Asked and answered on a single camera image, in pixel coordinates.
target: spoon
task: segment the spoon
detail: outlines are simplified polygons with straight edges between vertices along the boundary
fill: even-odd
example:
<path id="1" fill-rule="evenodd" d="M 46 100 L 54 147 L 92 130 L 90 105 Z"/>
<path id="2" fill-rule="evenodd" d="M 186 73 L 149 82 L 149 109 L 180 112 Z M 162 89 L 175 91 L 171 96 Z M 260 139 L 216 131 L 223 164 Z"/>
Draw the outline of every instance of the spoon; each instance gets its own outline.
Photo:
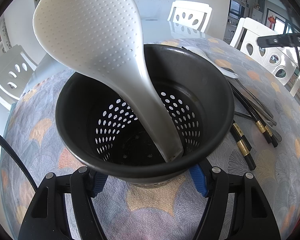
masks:
<path id="1" fill-rule="evenodd" d="M 183 153 L 146 68 L 134 0 L 40 0 L 33 28 L 51 57 L 106 84 L 129 104 L 166 162 Z"/>

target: ventilation hole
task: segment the ventilation hole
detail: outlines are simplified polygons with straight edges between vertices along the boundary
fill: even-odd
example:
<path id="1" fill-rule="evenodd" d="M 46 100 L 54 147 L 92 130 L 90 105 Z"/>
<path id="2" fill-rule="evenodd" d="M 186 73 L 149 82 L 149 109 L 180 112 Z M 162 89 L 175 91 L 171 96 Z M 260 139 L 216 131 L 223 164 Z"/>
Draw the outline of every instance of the ventilation hole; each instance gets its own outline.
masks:
<path id="1" fill-rule="evenodd" d="M 249 55 L 251 56 L 253 53 L 253 47 L 250 43 L 247 44 L 247 51 L 248 51 Z"/>
<path id="2" fill-rule="evenodd" d="M 279 61 L 279 58 L 278 58 L 277 55 L 272 55 L 271 58 L 270 58 L 270 60 L 269 60 L 269 62 L 271 64 L 276 64 L 276 63 L 278 63 L 278 61 Z"/>
<path id="3" fill-rule="evenodd" d="M 286 76 L 286 72 L 283 69 L 279 69 L 275 76 L 278 78 L 284 78 Z"/>
<path id="4" fill-rule="evenodd" d="M 11 89 L 17 88 L 17 85 L 13 82 L 8 82 L 7 85 L 9 85 Z"/>
<path id="5" fill-rule="evenodd" d="M 15 64 L 14 67 L 15 67 L 16 71 L 20 72 L 20 67 L 18 64 Z"/>
<path id="6" fill-rule="evenodd" d="M 259 53 L 260 53 L 261 57 L 263 57 L 265 55 L 265 53 L 266 53 L 266 49 L 259 47 Z"/>
<path id="7" fill-rule="evenodd" d="M 12 77 L 14 77 L 14 78 L 17 77 L 17 75 L 16 75 L 14 72 L 12 72 L 12 71 L 9 71 L 9 74 L 10 74 Z"/>
<path id="8" fill-rule="evenodd" d="M 22 63 L 22 67 L 23 67 L 23 69 L 24 69 L 25 71 L 28 70 L 26 63 Z"/>

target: chair backrest hole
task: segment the chair backrest hole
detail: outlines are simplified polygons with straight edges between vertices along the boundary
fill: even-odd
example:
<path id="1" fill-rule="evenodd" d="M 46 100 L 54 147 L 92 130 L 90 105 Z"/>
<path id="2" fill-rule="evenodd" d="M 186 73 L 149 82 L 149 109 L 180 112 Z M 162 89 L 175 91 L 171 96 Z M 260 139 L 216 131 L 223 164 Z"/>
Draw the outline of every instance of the chair backrest hole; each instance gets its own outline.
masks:
<path id="1" fill-rule="evenodd" d="M 14 67 L 15 67 L 16 71 L 20 72 L 20 67 L 18 64 L 15 64 Z"/>
<path id="2" fill-rule="evenodd" d="M 279 62 L 278 56 L 277 56 L 277 55 L 272 55 L 271 58 L 270 58 L 270 60 L 269 60 L 269 62 L 270 62 L 271 64 L 276 64 L 276 63 L 278 63 L 278 62 Z"/>
<path id="3" fill-rule="evenodd" d="M 251 56 L 253 53 L 253 46 L 250 43 L 247 44 L 247 51 L 248 51 L 249 55 Z"/>

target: black chopstick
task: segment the black chopstick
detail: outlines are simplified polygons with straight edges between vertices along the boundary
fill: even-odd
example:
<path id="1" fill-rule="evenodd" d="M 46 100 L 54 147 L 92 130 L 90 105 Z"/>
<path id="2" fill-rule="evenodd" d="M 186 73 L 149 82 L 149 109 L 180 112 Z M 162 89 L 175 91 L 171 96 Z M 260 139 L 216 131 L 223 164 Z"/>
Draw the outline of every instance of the black chopstick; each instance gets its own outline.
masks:
<path id="1" fill-rule="evenodd" d="M 254 108 L 247 102 L 247 100 L 244 98 L 244 96 L 234 87 L 234 85 L 232 85 L 229 82 L 231 88 L 232 88 L 232 92 L 234 94 L 234 96 L 239 100 L 239 102 L 243 105 L 243 107 L 249 112 L 250 116 L 253 118 L 254 122 L 256 123 L 256 125 L 258 126 L 259 130 L 261 131 L 261 133 L 263 134 L 263 136 L 265 137 L 266 141 L 268 143 L 272 142 L 272 139 L 269 135 L 269 133 L 267 132 L 266 128 L 264 127 L 263 120 L 260 120 L 260 117 L 258 115 L 258 113 L 254 110 Z"/>
<path id="2" fill-rule="evenodd" d="M 237 146 L 240 150 L 240 152 L 242 153 L 247 165 L 249 166 L 249 169 L 251 171 L 253 171 L 256 168 L 256 164 L 250 154 L 250 151 L 248 150 L 245 142 L 243 141 L 243 139 L 240 137 L 239 133 L 237 132 L 237 130 L 234 128 L 234 126 L 231 126 L 230 128 L 230 132 L 232 134 L 232 136 L 234 137 Z"/>
<path id="3" fill-rule="evenodd" d="M 232 126 L 234 127 L 234 129 L 237 131 L 237 134 L 241 137 L 241 139 L 244 141 L 245 145 L 247 146 L 248 150 L 251 151 L 252 147 L 251 144 L 249 143 L 248 139 L 246 138 L 246 136 L 244 135 L 243 131 L 241 130 L 241 128 L 239 127 L 239 125 L 236 123 L 235 120 L 233 120 L 232 122 Z"/>

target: floral tablecloth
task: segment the floral tablecloth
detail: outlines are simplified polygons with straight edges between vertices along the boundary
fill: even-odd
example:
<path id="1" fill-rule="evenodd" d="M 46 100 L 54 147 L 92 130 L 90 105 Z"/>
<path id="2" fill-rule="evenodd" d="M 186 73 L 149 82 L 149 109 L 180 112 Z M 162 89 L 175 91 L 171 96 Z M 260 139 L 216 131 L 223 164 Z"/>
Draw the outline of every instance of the floral tablecloth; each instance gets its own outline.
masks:
<path id="1" fill-rule="evenodd" d="M 300 216 L 300 106 L 290 93 L 261 65 L 218 39 L 184 39 L 160 42 L 171 46 L 197 46 L 219 66 L 232 68 L 241 82 L 272 111 L 282 142 L 268 144 L 254 122 L 235 117 L 253 149 L 256 176 L 274 212 L 282 239 L 286 239 Z M 29 169 L 37 185 L 48 172 L 69 174 L 82 164 L 62 143 L 55 124 L 58 95 L 73 74 L 65 70 L 22 95 L 11 113 L 6 139 Z M 236 110 L 242 106 L 236 102 Z M 231 174 L 249 171 L 237 145 L 228 134 L 208 157 L 212 165 Z M 2 199 L 15 238 L 33 190 L 6 152 L 1 156 Z M 220 238 L 227 236 L 234 196 L 229 195 Z M 66 195 L 71 234 L 80 239 L 72 202 Z M 189 172 L 159 188 L 139 188 L 108 177 L 104 190 L 93 199 L 96 213 L 109 240 L 192 239 L 204 211 L 206 199 L 199 194 Z"/>

